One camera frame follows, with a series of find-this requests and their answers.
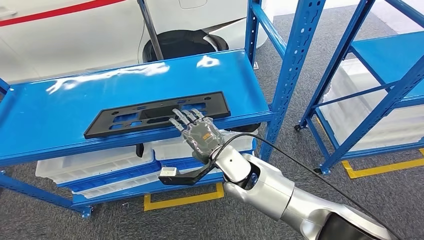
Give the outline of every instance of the red stripe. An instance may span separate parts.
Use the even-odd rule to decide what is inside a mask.
[[[98,7],[103,7],[106,5],[115,4],[122,1],[125,1],[125,0],[92,0],[89,2],[84,2],[84,3],[73,5],[73,6],[67,6],[67,7],[51,10],[51,11],[45,11],[45,12],[40,12],[40,13],[28,15],[28,16],[20,16],[16,18],[6,19],[3,21],[0,21],[0,27],[12,25],[12,24],[30,22],[30,21],[39,20],[39,19],[56,17],[60,15],[65,15],[65,14],[81,12],[84,10],[95,9]]]

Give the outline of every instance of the white car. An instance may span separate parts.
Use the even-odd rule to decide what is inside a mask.
[[[148,0],[165,58],[243,48],[248,0]],[[272,0],[262,0],[272,21]],[[260,28],[257,46],[267,35]],[[26,82],[154,61],[137,0],[0,0],[0,78]]]

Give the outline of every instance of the robotic arm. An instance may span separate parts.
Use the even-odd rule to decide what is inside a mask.
[[[187,129],[173,118],[170,121],[193,148],[193,156],[205,166],[184,174],[175,167],[163,167],[159,177],[163,184],[193,185],[216,167],[224,173],[223,187],[227,194],[275,221],[284,221],[306,240],[392,239],[385,227],[362,212],[303,191],[269,163],[250,154],[240,154],[230,145],[223,147],[224,138],[212,119],[198,110],[183,110],[184,114],[177,109],[173,111]],[[257,181],[249,187],[253,174]]]

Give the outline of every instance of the robot finger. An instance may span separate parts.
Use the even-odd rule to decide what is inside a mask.
[[[203,114],[199,111],[199,110],[197,110],[196,108],[193,108],[192,110],[191,110],[194,114],[196,114],[196,116],[199,118],[199,119],[203,119],[205,116],[203,116]]]
[[[173,117],[169,118],[169,121],[178,129],[178,131],[182,132],[184,130],[184,127]]]
[[[187,111],[187,110],[182,110],[182,112],[185,114],[185,115],[187,115],[187,117],[191,120],[191,122],[195,122],[196,120],[197,120],[197,118],[191,113],[191,112],[189,112],[189,111]]]
[[[181,119],[183,124],[188,125],[190,123],[190,121],[187,119],[187,117],[184,116],[184,114],[182,114],[180,112],[180,110],[174,108],[172,111],[179,117],[179,119]]]

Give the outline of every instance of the silver robot arm segment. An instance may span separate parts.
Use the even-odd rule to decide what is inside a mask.
[[[230,145],[221,152],[215,164],[225,174],[227,194],[275,221],[284,221],[306,240],[392,239],[385,227],[362,212],[295,187],[278,168],[253,155],[242,155]],[[258,176],[257,182],[247,189],[242,183],[248,181],[252,173]]]

